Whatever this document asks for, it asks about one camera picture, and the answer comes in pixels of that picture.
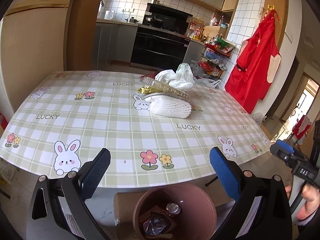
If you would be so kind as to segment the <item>person's right hand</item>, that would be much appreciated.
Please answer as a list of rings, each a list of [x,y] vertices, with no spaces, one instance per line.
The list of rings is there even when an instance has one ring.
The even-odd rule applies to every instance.
[[[313,219],[319,208],[319,189],[306,184],[302,189],[301,196],[305,200],[305,204],[297,213],[295,224],[306,225]]]

